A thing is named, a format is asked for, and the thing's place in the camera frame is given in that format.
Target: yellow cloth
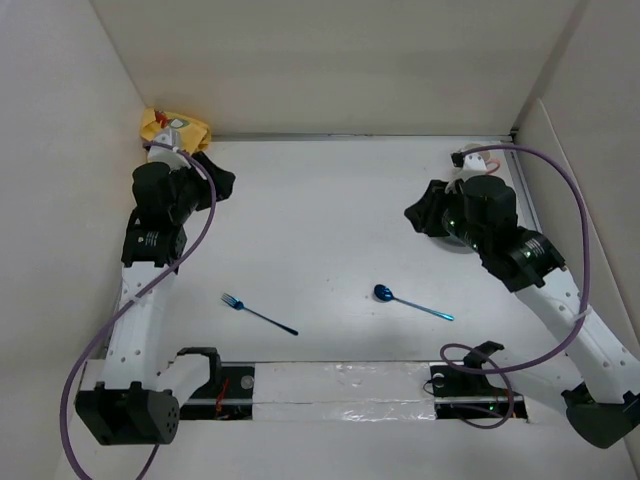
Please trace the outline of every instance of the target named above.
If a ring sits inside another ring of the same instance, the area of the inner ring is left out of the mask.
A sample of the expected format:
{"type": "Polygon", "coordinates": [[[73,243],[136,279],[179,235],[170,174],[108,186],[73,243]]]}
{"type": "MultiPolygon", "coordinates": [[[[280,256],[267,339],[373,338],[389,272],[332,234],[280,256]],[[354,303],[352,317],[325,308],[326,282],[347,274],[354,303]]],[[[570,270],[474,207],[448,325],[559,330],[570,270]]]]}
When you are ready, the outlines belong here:
{"type": "Polygon", "coordinates": [[[211,127],[200,120],[164,110],[145,109],[140,123],[142,138],[151,141],[166,127],[180,132],[182,149],[190,154],[204,150],[211,141],[211,127]]]}

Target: white wall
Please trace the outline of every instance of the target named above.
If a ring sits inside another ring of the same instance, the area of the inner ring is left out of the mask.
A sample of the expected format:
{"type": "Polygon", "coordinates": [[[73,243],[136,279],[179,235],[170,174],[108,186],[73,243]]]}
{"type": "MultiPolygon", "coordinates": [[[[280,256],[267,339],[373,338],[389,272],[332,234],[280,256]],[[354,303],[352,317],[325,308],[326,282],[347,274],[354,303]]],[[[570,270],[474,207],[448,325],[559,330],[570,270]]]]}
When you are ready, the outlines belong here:
{"type": "MultiPolygon", "coordinates": [[[[573,170],[601,242],[594,252],[593,304],[638,353],[631,326],[640,332],[640,3],[586,7],[518,142],[556,155],[573,170]]],[[[523,169],[545,232],[581,270],[570,194],[540,162],[525,158],[523,169]]],[[[638,466],[640,432],[631,437],[638,466]]]]}
{"type": "Polygon", "coordinates": [[[509,133],[577,3],[92,2],[145,102],[215,134],[427,135],[509,133]]]}
{"type": "Polygon", "coordinates": [[[86,0],[0,1],[0,65],[0,464],[44,479],[114,302],[142,102],[86,0]]]}

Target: spoon head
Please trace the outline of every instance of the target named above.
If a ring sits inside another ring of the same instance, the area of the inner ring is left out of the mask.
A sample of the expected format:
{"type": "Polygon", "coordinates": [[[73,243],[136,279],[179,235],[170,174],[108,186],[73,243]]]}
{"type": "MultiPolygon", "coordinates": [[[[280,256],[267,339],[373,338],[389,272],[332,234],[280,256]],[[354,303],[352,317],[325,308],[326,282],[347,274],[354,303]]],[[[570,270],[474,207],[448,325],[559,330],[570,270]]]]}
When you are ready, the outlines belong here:
{"type": "Polygon", "coordinates": [[[391,293],[389,287],[385,287],[384,285],[376,285],[373,288],[373,294],[381,302],[390,302],[391,300],[393,300],[393,293],[391,293]]]}

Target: fork handle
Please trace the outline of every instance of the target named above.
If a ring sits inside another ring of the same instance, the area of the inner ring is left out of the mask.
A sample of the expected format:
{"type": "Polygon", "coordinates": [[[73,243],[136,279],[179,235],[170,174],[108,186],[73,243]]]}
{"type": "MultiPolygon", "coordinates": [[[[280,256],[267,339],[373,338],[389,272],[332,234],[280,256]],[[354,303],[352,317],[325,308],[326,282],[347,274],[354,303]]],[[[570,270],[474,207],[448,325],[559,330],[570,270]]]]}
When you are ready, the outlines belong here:
{"type": "Polygon", "coordinates": [[[251,310],[250,308],[244,307],[244,309],[248,312],[253,313],[255,316],[260,317],[263,320],[266,320],[269,323],[272,323],[273,325],[275,325],[276,327],[280,327],[281,329],[283,329],[285,332],[290,333],[291,335],[298,335],[298,331],[294,330],[293,328],[287,327],[286,325],[282,325],[281,323],[276,322],[275,320],[271,320],[270,318],[265,317],[264,315],[259,314],[258,312],[251,310]]]}

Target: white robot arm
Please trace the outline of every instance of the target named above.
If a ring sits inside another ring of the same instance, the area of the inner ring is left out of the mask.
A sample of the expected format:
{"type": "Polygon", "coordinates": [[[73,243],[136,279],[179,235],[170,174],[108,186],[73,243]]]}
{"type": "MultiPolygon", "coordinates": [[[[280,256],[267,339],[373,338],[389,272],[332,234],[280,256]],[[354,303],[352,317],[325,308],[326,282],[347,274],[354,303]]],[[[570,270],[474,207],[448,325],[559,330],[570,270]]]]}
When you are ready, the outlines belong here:
{"type": "MultiPolygon", "coordinates": [[[[453,236],[474,249],[483,267],[542,320],[558,343],[586,317],[565,349],[573,365],[556,359],[560,361],[507,375],[514,391],[566,414],[584,439],[608,448],[640,424],[640,362],[590,307],[579,314],[581,293],[560,253],[539,232],[517,226],[513,190],[485,175],[479,155],[454,154],[452,159],[459,167],[454,179],[432,180],[405,216],[419,233],[453,236]]],[[[525,363],[501,345],[489,343],[491,359],[500,367],[525,363]]],[[[487,372],[494,370],[484,361],[474,361],[487,372]]],[[[500,375],[485,378],[505,388],[500,375]]]]}
{"type": "MultiPolygon", "coordinates": [[[[179,133],[165,129],[154,140],[174,150],[151,146],[149,162],[133,173],[137,206],[123,247],[119,307],[134,305],[113,329],[95,388],[80,391],[75,401],[76,412],[103,445],[170,443],[182,405],[198,388],[215,389],[221,383],[215,348],[184,348],[168,367],[166,362],[158,365],[164,308],[177,270],[137,297],[182,256],[187,240],[183,225],[191,213],[212,205],[208,182],[176,153],[179,133]]],[[[204,154],[197,161],[213,179],[217,200],[227,198],[235,176],[204,154]]]]}

